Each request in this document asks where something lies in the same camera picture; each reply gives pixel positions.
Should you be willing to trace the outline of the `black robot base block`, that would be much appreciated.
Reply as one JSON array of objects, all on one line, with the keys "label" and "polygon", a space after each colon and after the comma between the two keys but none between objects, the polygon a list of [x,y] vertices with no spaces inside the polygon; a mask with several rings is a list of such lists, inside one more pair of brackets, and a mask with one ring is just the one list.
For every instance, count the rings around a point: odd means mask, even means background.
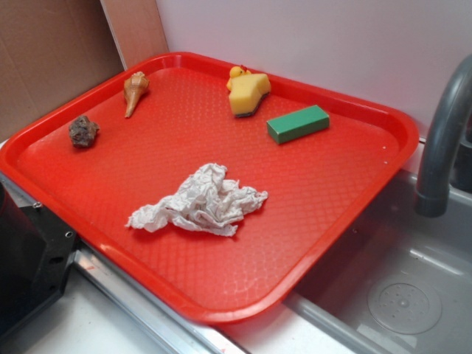
[{"label": "black robot base block", "polygon": [[64,294],[77,233],[45,206],[18,206],[1,186],[1,340]]}]

